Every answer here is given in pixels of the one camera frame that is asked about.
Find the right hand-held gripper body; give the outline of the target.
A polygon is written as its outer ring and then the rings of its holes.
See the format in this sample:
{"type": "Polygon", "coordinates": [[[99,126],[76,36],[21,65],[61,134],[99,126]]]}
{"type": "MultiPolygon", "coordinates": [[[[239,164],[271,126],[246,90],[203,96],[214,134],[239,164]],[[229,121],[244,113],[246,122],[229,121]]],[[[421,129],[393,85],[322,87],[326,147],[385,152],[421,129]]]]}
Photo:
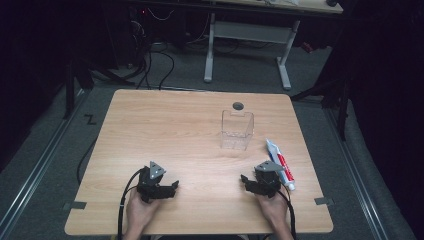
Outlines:
{"type": "Polygon", "coordinates": [[[254,170],[256,180],[252,183],[251,190],[268,198],[274,197],[281,188],[279,172],[283,167],[272,161],[265,161],[257,165],[254,170]]]}

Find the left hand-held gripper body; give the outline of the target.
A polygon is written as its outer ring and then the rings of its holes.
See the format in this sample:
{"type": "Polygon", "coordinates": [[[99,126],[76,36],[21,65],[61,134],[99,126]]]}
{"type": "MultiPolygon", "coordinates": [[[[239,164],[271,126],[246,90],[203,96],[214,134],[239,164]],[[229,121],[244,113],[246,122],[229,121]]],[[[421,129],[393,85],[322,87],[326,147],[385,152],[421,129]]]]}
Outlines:
{"type": "Polygon", "coordinates": [[[149,203],[152,199],[158,199],[160,190],[169,189],[168,186],[160,185],[164,173],[165,170],[153,161],[140,170],[137,192],[143,202],[149,203]]]}

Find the white red blue toothpaste tube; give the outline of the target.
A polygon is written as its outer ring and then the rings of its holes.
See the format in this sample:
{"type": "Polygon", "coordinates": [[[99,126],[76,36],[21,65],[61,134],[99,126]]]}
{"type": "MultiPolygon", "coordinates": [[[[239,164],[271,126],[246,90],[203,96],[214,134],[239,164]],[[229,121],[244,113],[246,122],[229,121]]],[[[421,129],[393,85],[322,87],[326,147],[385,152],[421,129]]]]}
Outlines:
{"type": "Polygon", "coordinates": [[[279,172],[279,176],[283,185],[290,191],[294,191],[296,189],[295,179],[279,147],[269,139],[266,140],[266,146],[271,160],[282,167],[282,170],[279,172]]]}

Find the clear plastic container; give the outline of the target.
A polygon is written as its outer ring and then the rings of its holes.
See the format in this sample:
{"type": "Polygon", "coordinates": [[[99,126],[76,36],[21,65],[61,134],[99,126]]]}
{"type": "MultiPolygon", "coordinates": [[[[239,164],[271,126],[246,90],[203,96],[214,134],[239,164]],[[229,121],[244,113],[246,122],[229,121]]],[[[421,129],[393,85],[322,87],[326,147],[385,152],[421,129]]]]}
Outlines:
{"type": "Polygon", "coordinates": [[[221,115],[221,147],[246,150],[254,135],[251,112],[224,110],[221,115]]]}

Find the person's right hand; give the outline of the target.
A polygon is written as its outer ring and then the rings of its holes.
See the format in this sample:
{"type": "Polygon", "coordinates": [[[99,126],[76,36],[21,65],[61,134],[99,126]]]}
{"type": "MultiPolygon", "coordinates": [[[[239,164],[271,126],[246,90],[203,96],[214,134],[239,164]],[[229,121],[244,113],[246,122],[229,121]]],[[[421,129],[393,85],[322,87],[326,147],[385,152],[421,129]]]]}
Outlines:
{"type": "Polygon", "coordinates": [[[276,193],[273,197],[263,195],[255,195],[255,197],[259,202],[263,216],[273,231],[288,231],[289,225],[286,220],[288,205],[283,195],[276,193]]]}

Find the person's left hand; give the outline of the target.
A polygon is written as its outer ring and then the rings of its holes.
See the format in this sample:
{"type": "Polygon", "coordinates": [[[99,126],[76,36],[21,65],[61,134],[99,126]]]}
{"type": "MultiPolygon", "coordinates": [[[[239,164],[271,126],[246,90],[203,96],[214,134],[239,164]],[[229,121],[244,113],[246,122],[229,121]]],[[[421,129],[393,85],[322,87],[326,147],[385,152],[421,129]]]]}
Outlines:
{"type": "Polygon", "coordinates": [[[142,232],[153,219],[156,211],[161,205],[160,200],[152,200],[150,203],[145,203],[141,199],[141,195],[137,190],[130,191],[130,197],[127,203],[127,231],[142,232]]]}

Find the black metal stand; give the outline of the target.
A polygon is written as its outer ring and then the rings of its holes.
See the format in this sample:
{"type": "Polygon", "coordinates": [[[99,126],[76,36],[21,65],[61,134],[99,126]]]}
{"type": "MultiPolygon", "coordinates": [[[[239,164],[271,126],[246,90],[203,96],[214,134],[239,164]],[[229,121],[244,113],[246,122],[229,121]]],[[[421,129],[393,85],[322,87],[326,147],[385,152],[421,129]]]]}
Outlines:
{"type": "Polygon", "coordinates": [[[108,79],[122,85],[132,85],[132,82],[125,80],[106,68],[95,64],[84,58],[72,58],[65,67],[65,114],[64,118],[69,119],[76,107],[75,100],[75,82],[78,82],[83,90],[92,90],[94,87],[94,80],[91,71],[95,70],[100,74],[106,76],[108,79]]]}
{"type": "Polygon", "coordinates": [[[348,117],[348,96],[350,83],[347,79],[335,79],[316,84],[315,86],[291,96],[292,101],[299,101],[308,96],[322,95],[320,102],[324,109],[335,108],[338,112],[336,130],[339,137],[345,141],[345,124],[348,117]]]}

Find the white-legged wooden desk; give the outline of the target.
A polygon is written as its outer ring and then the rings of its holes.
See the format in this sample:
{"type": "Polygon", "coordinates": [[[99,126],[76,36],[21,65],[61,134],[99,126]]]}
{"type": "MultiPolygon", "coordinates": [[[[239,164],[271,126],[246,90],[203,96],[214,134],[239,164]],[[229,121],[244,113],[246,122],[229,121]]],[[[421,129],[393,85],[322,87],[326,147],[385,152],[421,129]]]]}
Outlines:
{"type": "MultiPolygon", "coordinates": [[[[338,0],[211,0],[211,4],[213,7],[218,7],[220,4],[235,4],[253,7],[255,10],[288,10],[294,13],[325,15],[343,13],[338,0]]],[[[285,27],[217,20],[214,13],[210,14],[209,20],[208,51],[204,70],[206,83],[210,83],[213,79],[215,39],[224,38],[282,44],[282,55],[276,58],[276,64],[283,88],[291,89],[286,61],[298,32],[301,22],[299,18],[295,18],[290,26],[285,27]]]]}

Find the metal floor rail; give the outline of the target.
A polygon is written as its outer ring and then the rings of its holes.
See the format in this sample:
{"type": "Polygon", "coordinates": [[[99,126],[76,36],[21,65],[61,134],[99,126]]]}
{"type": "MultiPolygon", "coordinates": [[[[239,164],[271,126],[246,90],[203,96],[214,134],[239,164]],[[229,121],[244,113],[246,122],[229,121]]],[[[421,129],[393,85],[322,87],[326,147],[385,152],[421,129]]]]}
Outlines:
{"type": "Polygon", "coordinates": [[[364,184],[358,168],[355,165],[353,155],[347,145],[347,142],[342,139],[337,129],[337,120],[332,110],[323,110],[327,121],[330,124],[331,131],[335,136],[339,148],[342,151],[344,164],[346,166],[347,175],[351,181],[362,212],[370,227],[374,240],[388,240],[388,235],[377,212],[376,206],[370,197],[370,194],[364,184]]]}
{"type": "Polygon", "coordinates": [[[11,163],[0,174],[0,193],[7,194],[0,197],[0,240],[6,240],[13,232],[52,164],[76,112],[90,93],[90,90],[77,91],[75,106],[69,116],[63,112],[62,106],[66,95],[60,94],[48,111],[36,121],[11,163]]]}

